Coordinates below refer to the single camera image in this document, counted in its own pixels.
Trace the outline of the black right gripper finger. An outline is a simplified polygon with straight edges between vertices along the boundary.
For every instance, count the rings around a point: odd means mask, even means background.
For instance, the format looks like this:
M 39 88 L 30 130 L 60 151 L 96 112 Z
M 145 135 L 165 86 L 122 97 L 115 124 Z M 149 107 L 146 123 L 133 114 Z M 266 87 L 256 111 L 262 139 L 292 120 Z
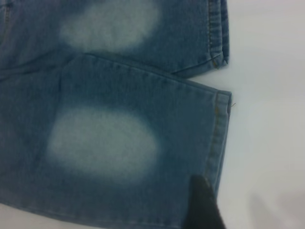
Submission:
M 194 175 L 190 179 L 186 229 L 225 229 L 213 189 L 206 178 Z

